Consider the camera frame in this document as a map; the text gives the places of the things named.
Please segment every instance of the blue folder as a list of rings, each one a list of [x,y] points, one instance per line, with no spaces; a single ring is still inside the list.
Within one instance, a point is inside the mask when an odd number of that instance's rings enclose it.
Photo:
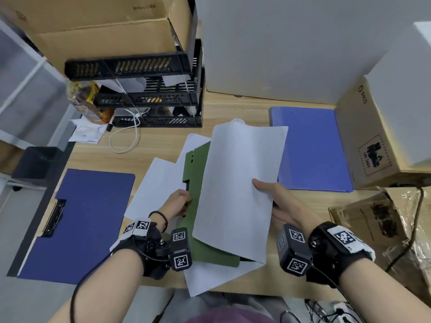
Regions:
[[[273,107],[271,126],[288,126],[278,181],[288,189],[352,192],[334,111]]]
[[[77,284],[117,240],[134,174],[68,169],[65,199],[51,237],[37,237],[19,278]]]

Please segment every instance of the green clipboard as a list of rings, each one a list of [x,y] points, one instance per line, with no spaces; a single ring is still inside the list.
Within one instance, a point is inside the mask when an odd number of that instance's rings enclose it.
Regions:
[[[185,227],[189,231],[191,258],[193,262],[197,261],[238,267],[240,265],[239,256],[211,247],[192,236],[210,143],[211,142],[208,142],[186,154],[183,182],[188,184],[191,202],[187,207],[187,215],[178,220],[177,228]]]

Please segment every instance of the white napkin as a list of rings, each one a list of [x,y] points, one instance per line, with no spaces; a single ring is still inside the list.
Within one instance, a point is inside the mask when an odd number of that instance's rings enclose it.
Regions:
[[[93,124],[84,116],[81,119],[72,119],[71,121],[76,125],[76,129],[69,139],[70,142],[97,144],[105,133],[107,126],[107,124]]]

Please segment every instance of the clipboard clip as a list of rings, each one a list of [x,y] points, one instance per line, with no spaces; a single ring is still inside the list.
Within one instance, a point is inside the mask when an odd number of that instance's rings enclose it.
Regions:
[[[65,206],[66,206],[65,199],[57,200],[57,203],[53,211],[51,212],[50,218],[48,219],[48,222],[45,225],[44,231],[42,233],[42,237],[51,237],[53,235],[54,230],[57,227],[57,224],[62,217],[62,213]]]

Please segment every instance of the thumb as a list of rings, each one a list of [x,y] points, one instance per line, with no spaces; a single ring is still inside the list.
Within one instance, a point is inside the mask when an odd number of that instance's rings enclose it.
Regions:
[[[261,190],[263,192],[270,192],[273,188],[275,183],[265,183],[263,181],[260,181],[258,179],[253,179],[252,180],[254,186],[256,187],[256,189]]]

